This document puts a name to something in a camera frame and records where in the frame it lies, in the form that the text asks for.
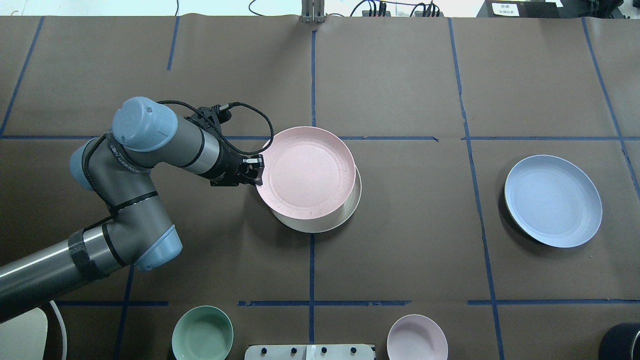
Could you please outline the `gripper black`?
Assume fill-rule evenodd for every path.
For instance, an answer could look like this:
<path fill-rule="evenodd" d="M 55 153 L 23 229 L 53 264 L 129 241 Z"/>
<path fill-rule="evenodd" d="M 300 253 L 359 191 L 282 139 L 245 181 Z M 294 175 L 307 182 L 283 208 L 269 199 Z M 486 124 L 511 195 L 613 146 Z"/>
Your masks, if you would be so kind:
<path fill-rule="evenodd" d="M 261 153 L 250 157 L 223 150 L 210 171 L 211 187 L 262 186 L 265 160 Z"/>

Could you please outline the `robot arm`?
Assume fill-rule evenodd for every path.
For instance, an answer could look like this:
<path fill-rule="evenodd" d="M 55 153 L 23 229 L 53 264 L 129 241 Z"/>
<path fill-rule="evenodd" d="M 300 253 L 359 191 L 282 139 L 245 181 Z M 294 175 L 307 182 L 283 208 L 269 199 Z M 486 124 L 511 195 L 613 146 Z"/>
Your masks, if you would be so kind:
<path fill-rule="evenodd" d="M 105 203 L 109 216 L 66 240 L 1 267 L 1 321 L 38 308 L 129 265 L 151 271 L 182 251 L 182 243 L 151 179 L 165 163 L 213 187 L 259 186 L 263 150 L 244 151 L 222 133 L 231 109 L 244 102 L 193 107 L 183 101 L 126 100 L 110 128 L 70 157 L 70 172 Z"/>

